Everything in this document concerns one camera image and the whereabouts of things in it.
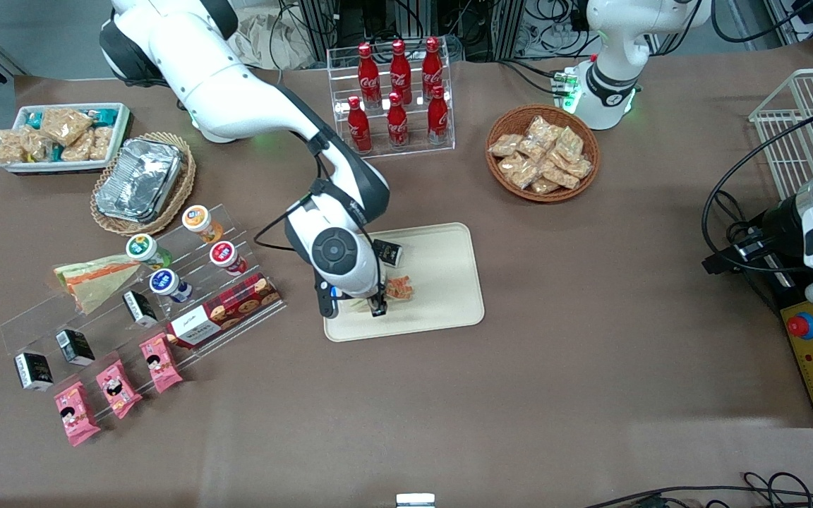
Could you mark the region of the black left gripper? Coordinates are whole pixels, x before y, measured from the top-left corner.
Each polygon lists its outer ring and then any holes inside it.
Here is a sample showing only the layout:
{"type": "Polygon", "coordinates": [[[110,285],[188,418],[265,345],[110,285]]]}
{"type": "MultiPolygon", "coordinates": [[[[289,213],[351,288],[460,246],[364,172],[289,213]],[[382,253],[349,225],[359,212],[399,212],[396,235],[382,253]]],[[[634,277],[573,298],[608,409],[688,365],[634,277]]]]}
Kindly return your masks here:
{"type": "Polygon", "coordinates": [[[759,229],[728,232],[730,250],[704,258],[702,267],[706,273],[755,271],[762,258],[775,272],[803,269],[804,235],[796,202],[796,196],[790,196],[762,213],[759,229]]]}

